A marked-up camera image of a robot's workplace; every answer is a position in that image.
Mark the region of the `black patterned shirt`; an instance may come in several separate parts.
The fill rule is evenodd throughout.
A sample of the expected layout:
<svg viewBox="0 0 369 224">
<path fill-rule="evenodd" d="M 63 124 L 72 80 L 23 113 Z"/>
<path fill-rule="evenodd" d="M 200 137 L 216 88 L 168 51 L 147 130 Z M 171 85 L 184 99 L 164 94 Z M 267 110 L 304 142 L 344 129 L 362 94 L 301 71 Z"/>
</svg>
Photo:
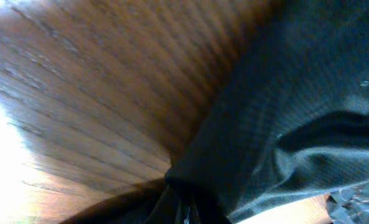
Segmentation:
<svg viewBox="0 0 369 224">
<path fill-rule="evenodd" d="M 369 1 L 278 6 L 164 179 L 69 222 L 369 223 Z"/>
</svg>

